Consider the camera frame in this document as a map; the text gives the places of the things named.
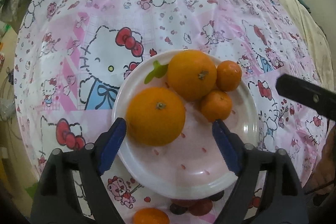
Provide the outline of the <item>person's right hand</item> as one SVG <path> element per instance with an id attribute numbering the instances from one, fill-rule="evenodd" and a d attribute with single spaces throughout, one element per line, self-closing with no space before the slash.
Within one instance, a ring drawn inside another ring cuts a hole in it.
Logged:
<path id="1" fill-rule="evenodd" d="M 335 188 L 335 126 L 328 133 L 321 159 L 304 187 L 309 207 L 320 207 Z"/>

